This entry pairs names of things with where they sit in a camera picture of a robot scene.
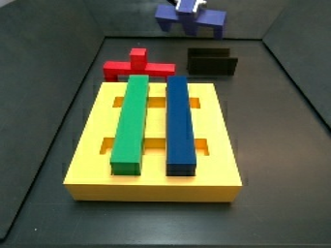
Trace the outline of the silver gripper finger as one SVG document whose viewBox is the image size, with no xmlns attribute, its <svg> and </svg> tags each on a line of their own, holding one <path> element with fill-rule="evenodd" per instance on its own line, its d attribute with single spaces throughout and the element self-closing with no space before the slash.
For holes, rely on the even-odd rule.
<svg viewBox="0 0 331 248">
<path fill-rule="evenodd" d="M 182 5 L 182 0 L 175 0 L 175 6 L 179 8 L 181 5 Z"/>
<path fill-rule="evenodd" d="M 193 7 L 193 12 L 197 13 L 199 8 L 202 6 L 206 6 L 207 5 L 207 1 L 206 0 L 195 0 L 195 3 L 194 3 L 194 7 Z"/>
</svg>

